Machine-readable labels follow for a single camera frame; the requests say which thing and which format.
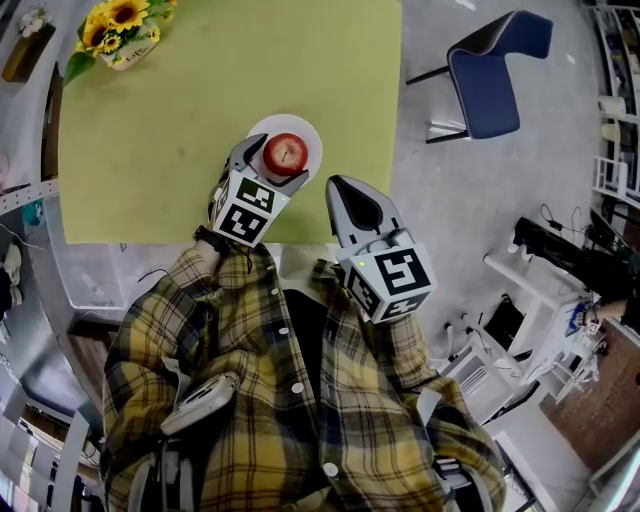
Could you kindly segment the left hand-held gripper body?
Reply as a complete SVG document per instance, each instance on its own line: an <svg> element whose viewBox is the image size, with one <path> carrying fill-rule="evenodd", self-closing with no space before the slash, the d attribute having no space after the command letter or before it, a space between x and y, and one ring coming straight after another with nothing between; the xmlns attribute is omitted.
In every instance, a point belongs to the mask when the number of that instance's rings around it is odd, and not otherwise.
<svg viewBox="0 0 640 512"><path fill-rule="evenodd" d="M208 224L214 233L256 246L290 202L254 170L230 170L209 196Z"/></svg>

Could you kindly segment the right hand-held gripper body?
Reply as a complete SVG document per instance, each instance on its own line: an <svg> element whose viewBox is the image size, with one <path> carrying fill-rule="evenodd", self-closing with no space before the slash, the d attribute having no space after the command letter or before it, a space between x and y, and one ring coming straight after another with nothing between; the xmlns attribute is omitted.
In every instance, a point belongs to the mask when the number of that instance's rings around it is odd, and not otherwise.
<svg viewBox="0 0 640 512"><path fill-rule="evenodd" d="M437 288L424 245L406 228L342 248L337 261L344 271L344 288L374 324L417 311Z"/></svg>

